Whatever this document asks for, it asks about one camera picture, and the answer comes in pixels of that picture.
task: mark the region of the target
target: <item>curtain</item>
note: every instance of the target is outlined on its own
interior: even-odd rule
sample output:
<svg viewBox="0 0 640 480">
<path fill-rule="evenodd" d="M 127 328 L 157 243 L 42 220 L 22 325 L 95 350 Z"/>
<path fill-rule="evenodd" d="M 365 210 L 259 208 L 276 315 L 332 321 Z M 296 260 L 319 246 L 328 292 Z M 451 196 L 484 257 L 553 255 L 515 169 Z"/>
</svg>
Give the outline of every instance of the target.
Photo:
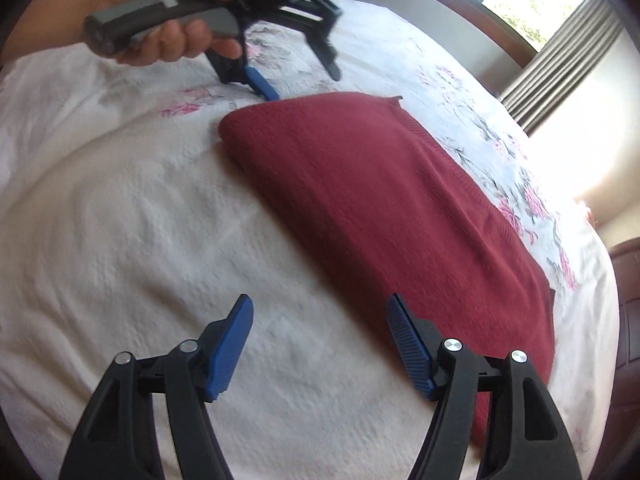
<svg viewBox="0 0 640 480">
<path fill-rule="evenodd" d="M 500 96 L 531 135 L 609 50 L 623 27 L 607 0 L 584 0 Z"/>
</svg>

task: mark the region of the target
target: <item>wooden furniture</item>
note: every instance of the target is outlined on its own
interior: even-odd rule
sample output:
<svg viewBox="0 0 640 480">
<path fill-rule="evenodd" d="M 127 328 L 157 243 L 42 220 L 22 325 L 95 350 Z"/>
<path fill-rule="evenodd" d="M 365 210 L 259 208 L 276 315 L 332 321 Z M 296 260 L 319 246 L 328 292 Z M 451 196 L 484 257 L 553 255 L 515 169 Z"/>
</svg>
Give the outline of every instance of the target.
<svg viewBox="0 0 640 480">
<path fill-rule="evenodd" d="M 620 301 L 620 340 L 609 418 L 590 480 L 640 474 L 640 238 L 609 251 Z"/>
<path fill-rule="evenodd" d="M 491 10 L 476 0 L 438 0 L 482 30 L 522 68 L 537 54 L 527 40 Z"/>
</svg>

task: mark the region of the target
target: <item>blue gripper pad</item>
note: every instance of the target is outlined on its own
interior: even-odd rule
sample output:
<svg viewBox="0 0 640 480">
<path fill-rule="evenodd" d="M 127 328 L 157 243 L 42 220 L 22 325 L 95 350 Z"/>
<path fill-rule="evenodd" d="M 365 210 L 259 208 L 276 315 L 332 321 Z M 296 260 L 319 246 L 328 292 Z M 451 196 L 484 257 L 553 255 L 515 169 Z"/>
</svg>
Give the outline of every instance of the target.
<svg viewBox="0 0 640 480">
<path fill-rule="evenodd" d="M 209 358 L 209 377 L 205 393 L 209 402 L 216 400 L 231 382 L 244 343 L 254 323 L 254 303 L 247 295 L 238 298 L 226 319 L 217 322 L 220 328 Z"/>
<path fill-rule="evenodd" d="M 280 95 L 276 92 L 275 88 L 271 86 L 255 68 L 252 66 L 245 66 L 244 75 L 247 78 L 247 84 L 255 93 L 263 96 L 267 101 L 280 100 Z"/>
<path fill-rule="evenodd" d="M 436 391 L 433 360 L 409 315 L 393 297 L 388 302 L 386 320 L 414 388 L 431 400 Z"/>
</svg>

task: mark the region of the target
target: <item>white bedspread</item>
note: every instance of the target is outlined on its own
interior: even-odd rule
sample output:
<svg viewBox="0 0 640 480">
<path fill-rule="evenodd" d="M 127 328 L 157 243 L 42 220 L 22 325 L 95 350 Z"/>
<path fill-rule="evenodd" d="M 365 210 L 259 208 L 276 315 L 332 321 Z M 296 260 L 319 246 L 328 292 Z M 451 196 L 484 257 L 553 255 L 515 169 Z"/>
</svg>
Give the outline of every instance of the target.
<svg viewBox="0 0 640 480">
<path fill-rule="evenodd" d="M 386 9 L 339 4 L 341 82 L 301 36 L 275 26 L 251 35 L 254 64 L 284 98 L 403 95 L 510 219 L 556 290 L 549 389 L 586 477 L 618 338 L 603 244 L 569 198 L 540 182 L 527 137 L 451 56 Z M 204 56 L 130 69 L 75 46 L 2 76 L 0 404 L 45 480 L 57 478 L 117 352 L 165 353 L 225 317 L 243 292 L 255 301 L 254 328 L 229 391 L 210 408 L 236 478 L 408 475 L 432 407 L 218 142 L 219 120 L 257 102 L 217 83 Z M 167 478 L 178 478 L 164 415 L 158 425 Z M 472 450 L 463 478 L 477 466 Z"/>
</svg>

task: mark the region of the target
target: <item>folded red fabric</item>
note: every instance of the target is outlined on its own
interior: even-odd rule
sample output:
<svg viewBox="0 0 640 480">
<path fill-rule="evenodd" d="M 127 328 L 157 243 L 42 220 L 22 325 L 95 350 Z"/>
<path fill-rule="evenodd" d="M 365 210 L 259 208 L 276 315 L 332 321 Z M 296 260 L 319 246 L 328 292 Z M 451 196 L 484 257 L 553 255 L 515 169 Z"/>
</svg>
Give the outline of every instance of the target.
<svg viewBox="0 0 640 480">
<path fill-rule="evenodd" d="M 475 352 L 523 349 L 543 381 L 552 291 L 482 190 L 399 104 L 331 93 L 229 114 L 220 137 L 360 316 L 385 334 L 398 292 Z M 488 403 L 479 397 L 474 439 Z"/>
</svg>

